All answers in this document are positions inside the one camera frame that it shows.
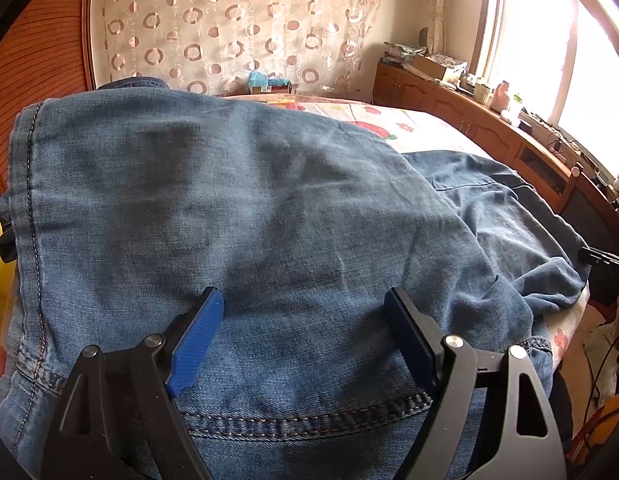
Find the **blue item on headboard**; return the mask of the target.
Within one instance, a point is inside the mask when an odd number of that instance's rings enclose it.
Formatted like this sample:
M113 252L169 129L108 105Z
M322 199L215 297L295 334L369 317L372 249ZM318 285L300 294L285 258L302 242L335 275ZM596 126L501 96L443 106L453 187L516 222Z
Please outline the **blue item on headboard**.
M247 87L251 94L291 93L293 85L288 78L267 76L257 70L249 74Z

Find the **folded dark denim jeans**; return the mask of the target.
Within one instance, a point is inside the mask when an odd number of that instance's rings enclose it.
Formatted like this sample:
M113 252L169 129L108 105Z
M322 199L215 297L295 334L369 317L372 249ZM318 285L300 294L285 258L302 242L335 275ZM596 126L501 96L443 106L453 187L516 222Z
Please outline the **folded dark denim jeans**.
M130 77L108 82L99 87L99 90L113 90L126 88L159 88L167 89L168 85L162 79L154 77Z

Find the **cardboard box on cabinet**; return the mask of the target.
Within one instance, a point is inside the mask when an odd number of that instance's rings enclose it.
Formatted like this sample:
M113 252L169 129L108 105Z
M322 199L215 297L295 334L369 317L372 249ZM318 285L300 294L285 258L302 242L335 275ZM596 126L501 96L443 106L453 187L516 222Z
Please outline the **cardboard box on cabinet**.
M457 60L443 53L436 53L416 55L413 58L413 67L433 79L454 84L466 72L468 62Z

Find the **pink bottle on cabinet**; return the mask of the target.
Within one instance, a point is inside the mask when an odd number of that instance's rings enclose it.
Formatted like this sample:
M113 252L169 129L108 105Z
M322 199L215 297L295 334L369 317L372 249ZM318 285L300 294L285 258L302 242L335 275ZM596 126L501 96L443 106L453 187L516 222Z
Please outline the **pink bottle on cabinet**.
M507 110L509 107L509 88L510 84L506 80L503 80L500 84L497 84L492 96L491 104L489 104L489 107L491 107L491 110L494 110L495 113L500 114L503 110Z

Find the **light blue denim jeans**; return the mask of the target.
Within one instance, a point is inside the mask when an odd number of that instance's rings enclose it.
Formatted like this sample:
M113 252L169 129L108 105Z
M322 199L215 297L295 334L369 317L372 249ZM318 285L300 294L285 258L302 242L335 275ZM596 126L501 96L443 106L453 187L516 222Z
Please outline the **light blue denim jeans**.
M545 317L589 270L517 278L408 159L314 114L159 88L25 107L0 218L18 292L0 438L38 474L80 352L133 347L206 287L225 315L177 399L218 479L389 479L430 399L382 312L393 287L472 347L523 347L552 382Z

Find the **floral bed sheet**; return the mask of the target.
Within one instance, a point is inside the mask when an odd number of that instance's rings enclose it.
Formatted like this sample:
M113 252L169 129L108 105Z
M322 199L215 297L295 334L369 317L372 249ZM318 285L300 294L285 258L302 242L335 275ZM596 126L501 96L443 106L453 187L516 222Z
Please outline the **floral bed sheet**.
M577 261L585 240L553 212L533 185L442 119L322 96L265 93L241 99L340 120L380 136L477 229L488 257L507 278L529 273L549 257L561 258L575 270L587 268Z

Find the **window with wooden frame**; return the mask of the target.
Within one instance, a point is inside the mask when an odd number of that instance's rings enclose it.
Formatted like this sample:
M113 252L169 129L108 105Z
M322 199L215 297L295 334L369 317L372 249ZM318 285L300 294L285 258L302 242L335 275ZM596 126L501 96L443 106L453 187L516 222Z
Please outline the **window with wooden frame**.
M579 0L487 0L482 75L566 148L619 181L619 56Z

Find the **wooden side cabinet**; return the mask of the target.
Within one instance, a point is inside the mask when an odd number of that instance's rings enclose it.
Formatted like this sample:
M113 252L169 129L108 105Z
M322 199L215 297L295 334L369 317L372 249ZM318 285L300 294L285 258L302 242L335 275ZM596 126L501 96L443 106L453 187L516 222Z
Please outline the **wooden side cabinet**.
M541 143L468 96L384 62L375 71L372 102L419 110L444 120L489 156L517 170L558 214L585 220L591 211L594 218L585 221L585 231L610 234L619 242L619 213L580 160L560 157L553 149L556 141Z

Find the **wooden slatted wardrobe door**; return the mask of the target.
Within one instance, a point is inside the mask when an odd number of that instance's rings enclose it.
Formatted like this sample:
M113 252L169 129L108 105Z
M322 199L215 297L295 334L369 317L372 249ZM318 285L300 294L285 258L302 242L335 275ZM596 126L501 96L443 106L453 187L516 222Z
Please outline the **wooden slatted wardrobe door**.
M7 187L14 118L30 104L96 87L90 53L92 0L20 0L0 38L0 194Z

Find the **circle patterned curtain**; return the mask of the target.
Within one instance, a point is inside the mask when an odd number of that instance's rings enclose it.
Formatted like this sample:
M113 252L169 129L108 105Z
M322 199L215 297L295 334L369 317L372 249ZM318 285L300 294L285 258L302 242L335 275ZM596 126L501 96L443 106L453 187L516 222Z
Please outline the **circle patterned curtain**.
M361 90L365 40L381 0L92 0L96 81L154 77L230 96L251 74L301 93Z

